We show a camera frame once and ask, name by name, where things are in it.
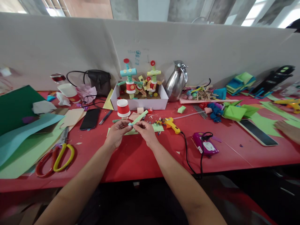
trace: thermos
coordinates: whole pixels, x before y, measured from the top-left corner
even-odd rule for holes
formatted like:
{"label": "thermos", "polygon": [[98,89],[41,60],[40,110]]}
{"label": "thermos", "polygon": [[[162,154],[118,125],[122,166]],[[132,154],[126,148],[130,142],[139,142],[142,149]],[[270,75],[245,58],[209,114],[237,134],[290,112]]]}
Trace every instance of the thermos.
{"label": "thermos", "polygon": [[170,102],[176,102],[179,100],[182,89],[188,81],[188,74],[186,71],[186,67],[188,66],[186,66],[181,60],[174,61],[174,64],[174,71],[165,85],[165,90]]}

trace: red scissors handle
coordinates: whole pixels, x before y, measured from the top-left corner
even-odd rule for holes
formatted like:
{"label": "red scissors handle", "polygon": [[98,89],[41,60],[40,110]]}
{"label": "red scissors handle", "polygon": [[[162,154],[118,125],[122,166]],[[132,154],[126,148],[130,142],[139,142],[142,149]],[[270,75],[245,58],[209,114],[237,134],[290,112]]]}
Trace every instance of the red scissors handle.
{"label": "red scissors handle", "polygon": [[[54,146],[46,155],[43,156],[43,158],[38,162],[37,167],[35,168],[35,174],[40,178],[46,178],[49,177],[53,173],[53,166],[55,164],[56,158],[57,158],[57,150],[59,149],[58,146]],[[46,161],[51,157],[52,155],[52,164],[50,167],[50,170],[46,174],[42,174],[42,168]]]}

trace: pink tissue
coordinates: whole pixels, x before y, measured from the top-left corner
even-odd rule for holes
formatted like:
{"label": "pink tissue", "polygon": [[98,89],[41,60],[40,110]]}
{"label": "pink tissue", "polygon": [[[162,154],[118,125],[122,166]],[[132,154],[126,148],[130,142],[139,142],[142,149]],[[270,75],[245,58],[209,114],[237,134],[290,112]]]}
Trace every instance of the pink tissue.
{"label": "pink tissue", "polygon": [[96,96],[86,96],[97,95],[96,87],[91,87],[90,84],[81,84],[80,86],[76,87],[76,90],[81,100],[86,102],[86,104],[91,103],[96,98]]}

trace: hand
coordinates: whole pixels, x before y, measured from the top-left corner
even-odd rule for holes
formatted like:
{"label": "hand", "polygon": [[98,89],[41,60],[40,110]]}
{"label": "hand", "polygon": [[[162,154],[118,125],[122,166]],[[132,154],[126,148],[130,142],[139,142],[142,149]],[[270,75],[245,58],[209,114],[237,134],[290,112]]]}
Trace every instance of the hand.
{"label": "hand", "polygon": [[129,123],[130,121],[128,120],[120,120],[112,125],[104,144],[118,148],[121,144],[124,134],[132,130],[132,126],[124,127]]}
{"label": "hand", "polygon": [[142,135],[148,147],[152,148],[156,144],[159,144],[159,141],[155,136],[155,132],[151,124],[145,121],[140,121],[133,125],[133,128]]}

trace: scissors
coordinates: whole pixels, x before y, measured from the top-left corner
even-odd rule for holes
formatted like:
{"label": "scissors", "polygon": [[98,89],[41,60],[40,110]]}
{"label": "scissors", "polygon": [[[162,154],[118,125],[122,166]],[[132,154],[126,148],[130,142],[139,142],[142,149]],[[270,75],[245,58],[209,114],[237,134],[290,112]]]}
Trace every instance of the scissors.
{"label": "scissors", "polygon": [[[62,170],[64,170],[73,160],[74,158],[74,154],[75,154],[75,150],[73,148],[72,145],[67,144],[67,136],[68,136],[68,131],[69,131],[69,127],[66,127],[61,136],[59,141],[55,144],[55,146],[46,154],[43,156],[43,158],[38,162],[37,167],[35,168],[35,174],[40,177],[40,178],[46,178],[49,177],[53,172],[60,172]],[[66,162],[66,164],[64,164],[62,167],[58,168],[58,165],[60,163],[60,160],[66,150],[66,148],[69,148],[71,151],[71,156],[69,158],[69,160]],[[52,165],[51,168],[49,170],[48,173],[46,174],[42,174],[41,170],[42,167],[44,166],[45,162],[51,157],[52,155]]]}

